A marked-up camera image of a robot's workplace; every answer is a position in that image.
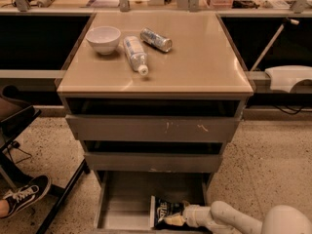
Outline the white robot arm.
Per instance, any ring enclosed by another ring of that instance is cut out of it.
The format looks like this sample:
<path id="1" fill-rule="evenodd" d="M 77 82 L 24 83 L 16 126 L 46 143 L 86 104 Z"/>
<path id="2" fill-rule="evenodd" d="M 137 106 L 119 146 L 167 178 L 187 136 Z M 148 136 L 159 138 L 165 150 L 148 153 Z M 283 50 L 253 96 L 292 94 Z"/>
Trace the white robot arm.
<path id="1" fill-rule="evenodd" d="M 263 221 L 243 214 L 222 201 L 209 207 L 187 204 L 180 213 L 164 217 L 169 225 L 205 227 L 213 234 L 312 234 L 312 222 L 296 208 L 279 205 L 273 207 Z"/>

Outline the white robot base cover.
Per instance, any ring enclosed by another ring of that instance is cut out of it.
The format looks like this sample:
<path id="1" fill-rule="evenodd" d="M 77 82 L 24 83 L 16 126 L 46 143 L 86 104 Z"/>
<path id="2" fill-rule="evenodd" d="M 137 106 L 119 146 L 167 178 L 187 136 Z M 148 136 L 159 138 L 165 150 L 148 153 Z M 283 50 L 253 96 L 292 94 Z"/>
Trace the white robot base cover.
<path id="1" fill-rule="evenodd" d="M 282 65 L 265 69 L 270 77 L 270 89 L 289 93 L 292 88 L 305 80 L 312 81 L 312 67 L 304 65 Z"/>

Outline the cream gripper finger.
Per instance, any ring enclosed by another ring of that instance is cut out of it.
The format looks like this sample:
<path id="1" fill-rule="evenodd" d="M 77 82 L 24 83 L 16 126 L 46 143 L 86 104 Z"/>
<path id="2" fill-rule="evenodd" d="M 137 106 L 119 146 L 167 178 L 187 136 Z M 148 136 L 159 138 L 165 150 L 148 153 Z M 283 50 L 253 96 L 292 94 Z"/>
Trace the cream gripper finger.
<path id="1" fill-rule="evenodd" d="M 185 219 L 181 214 L 172 214 L 164 218 L 165 223 L 173 226 L 182 226 L 185 223 Z"/>

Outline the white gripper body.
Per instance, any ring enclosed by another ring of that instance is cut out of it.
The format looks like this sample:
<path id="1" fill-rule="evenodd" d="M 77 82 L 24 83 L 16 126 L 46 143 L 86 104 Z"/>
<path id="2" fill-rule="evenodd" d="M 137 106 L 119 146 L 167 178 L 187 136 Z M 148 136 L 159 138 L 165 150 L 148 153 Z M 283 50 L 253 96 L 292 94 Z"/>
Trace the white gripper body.
<path id="1" fill-rule="evenodd" d="M 213 220 L 210 207 L 189 205 L 183 210 L 185 223 L 190 227 L 207 227 Z"/>

